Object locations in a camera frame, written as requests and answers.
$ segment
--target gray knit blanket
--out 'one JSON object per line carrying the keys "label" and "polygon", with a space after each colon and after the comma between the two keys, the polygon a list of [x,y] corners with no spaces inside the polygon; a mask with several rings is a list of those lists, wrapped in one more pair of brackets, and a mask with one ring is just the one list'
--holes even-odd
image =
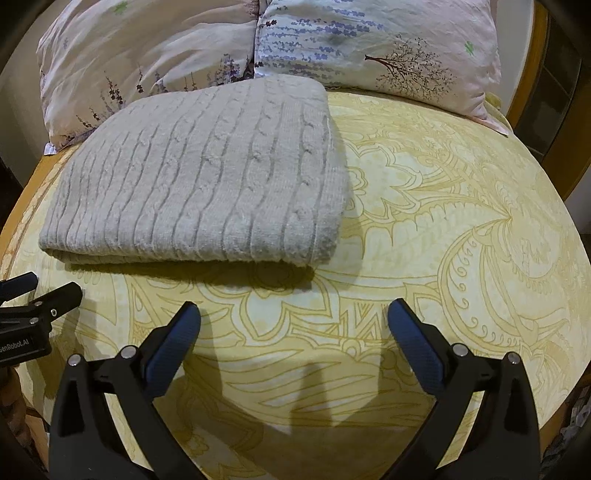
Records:
{"label": "gray knit blanket", "polygon": [[39,244],[77,264],[327,262],[348,198],[324,87],[278,75],[146,98],[60,176]]}

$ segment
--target paisley pattern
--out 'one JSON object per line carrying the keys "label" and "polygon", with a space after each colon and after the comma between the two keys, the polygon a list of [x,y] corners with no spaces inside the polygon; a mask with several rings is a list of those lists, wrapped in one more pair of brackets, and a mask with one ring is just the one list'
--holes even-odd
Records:
{"label": "paisley pattern", "polygon": [[[409,101],[330,92],[353,195],[341,240],[317,270],[287,264],[77,267],[43,254],[39,230],[61,166],[39,188],[4,255],[39,292],[70,280],[79,311],[55,322],[53,353],[21,365],[49,420],[66,358],[114,355],[185,300],[203,327],[157,408],[213,479],[379,478],[432,405],[389,334],[403,297],[482,355],[524,359],[540,424],[583,372],[591,267],[549,179],[514,137]],[[446,456],[466,440],[475,395]],[[116,422],[143,462],[116,401]]]}

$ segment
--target bed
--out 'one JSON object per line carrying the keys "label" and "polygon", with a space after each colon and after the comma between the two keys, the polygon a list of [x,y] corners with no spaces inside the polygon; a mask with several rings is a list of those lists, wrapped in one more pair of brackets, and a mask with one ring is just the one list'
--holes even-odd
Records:
{"label": "bed", "polygon": [[[591,267],[546,174],[513,135],[435,108],[355,92],[330,92],[329,102],[354,197],[333,261],[315,271],[65,266],[37,238],[76,147],[43,158],[0,238],[0,274],[32,270],[40,292],[71,280],[85,291],[79,311],[54,322],[53,353],[18,369],[26,399],[48,421],[69,355],[100,358],[139,344],[192,300],[202,331],[157,408],[205,473],[377,478],[432,405],[383,321],[397,297],[451,342],[481,355],[519,352],[540,425],[550,418],[588,362]],[[447,461],[459,454],[479,401]]]}

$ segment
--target wooden bed frame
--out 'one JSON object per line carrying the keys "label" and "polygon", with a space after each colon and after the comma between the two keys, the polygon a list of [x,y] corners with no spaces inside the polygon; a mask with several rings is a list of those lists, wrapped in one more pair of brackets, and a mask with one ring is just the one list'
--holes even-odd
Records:
{"label": "wooden bed frame", "polygon": [[560,197],[566,200],[591,164],[591,14],[580,0],[538,0],[530,48],[525,66],[507,113],[516,127],[538,80],[553,19],[573,43],[583,60],[572,103],[549,152],[541,162]]}

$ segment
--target white pillowcase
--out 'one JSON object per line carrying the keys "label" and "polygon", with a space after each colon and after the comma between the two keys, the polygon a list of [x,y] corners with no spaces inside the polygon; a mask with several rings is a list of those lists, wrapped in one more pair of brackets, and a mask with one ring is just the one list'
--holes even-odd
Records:
{"label": "white pillowcase", "polygon": [[134,100],[243,77],[258,0],[73,0],[37,49],[55,151]]}
{"label": "white pillowcase", "polygon": [[259,19],[255,74],[392,93],[489,117],[501,81],[491,0],[272,0]]}

